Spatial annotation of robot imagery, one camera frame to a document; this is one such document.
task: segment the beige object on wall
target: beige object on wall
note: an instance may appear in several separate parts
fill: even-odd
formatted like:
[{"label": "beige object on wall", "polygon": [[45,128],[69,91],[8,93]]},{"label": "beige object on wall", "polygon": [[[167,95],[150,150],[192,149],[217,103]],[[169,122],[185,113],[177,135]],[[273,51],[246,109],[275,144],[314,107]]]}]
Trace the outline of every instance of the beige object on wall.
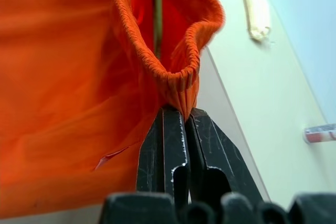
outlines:
[{"label": "beige object on wall", "polygon": [[244,0],[250,37],[262,42],[270,32],[270,13],[267,0]]}]

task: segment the orange cloth bag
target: orange cloth bag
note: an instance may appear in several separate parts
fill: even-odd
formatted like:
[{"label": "orange cloth bag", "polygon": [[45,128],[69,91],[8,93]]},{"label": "orange cloth bag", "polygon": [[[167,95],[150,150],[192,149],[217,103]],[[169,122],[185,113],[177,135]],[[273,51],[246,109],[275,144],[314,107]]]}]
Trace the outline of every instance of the orange cloth bag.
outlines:
[{"label": "orange cloth bag", "polygon": [[[139,149],[169,103],[196,104],[217,0],[0,0],[0,217],[97,204],[135,190]],[[115,154],[97,168],[106,155]]]}]

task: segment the red and white object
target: red and white object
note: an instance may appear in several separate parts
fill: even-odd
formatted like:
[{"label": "red and white object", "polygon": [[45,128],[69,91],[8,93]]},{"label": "red and white object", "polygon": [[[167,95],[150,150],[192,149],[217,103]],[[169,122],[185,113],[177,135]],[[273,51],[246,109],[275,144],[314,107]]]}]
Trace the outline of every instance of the red and white object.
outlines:
[{"label": "red and white object", "polygon": [[336,123],[306,128],[303,139],[307,143],[336,141]]}]

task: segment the small tag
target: small tag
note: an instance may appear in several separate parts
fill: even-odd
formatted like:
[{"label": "small tag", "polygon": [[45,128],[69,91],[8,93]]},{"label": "small tag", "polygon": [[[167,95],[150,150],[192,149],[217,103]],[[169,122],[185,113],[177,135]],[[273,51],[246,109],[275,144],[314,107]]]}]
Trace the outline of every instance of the small tag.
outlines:
[{"label": "small tag", "polygon": [[117,152],[112,153],[112,154],[108,154],[108,155],[104,156],[103,158],[101,158],[98,165],[95,167],[95,170],[97,170],[99,167],[101,167],[103,164],[105,164],[108,160],[110,160],[114,156],[118,155],[119,153],[123,152],[127,148],[128,147],[125,147],[124,149],[121,149],[120,151],[117,151]]}]

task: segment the orange fabric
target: orange fabric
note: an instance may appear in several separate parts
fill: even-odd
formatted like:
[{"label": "orange fabric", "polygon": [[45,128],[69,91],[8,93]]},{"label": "orange fabric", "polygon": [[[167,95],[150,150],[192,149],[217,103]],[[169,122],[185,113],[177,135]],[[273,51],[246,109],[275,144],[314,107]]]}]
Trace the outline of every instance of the orange fabric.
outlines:
[{"label": "orange fabric", "polygon": [[163,0],[161,62],[151,0],[0,0],[0,10],[0,217],[135,190],[159,107],[187,118],[196,104],[218,1]]}]

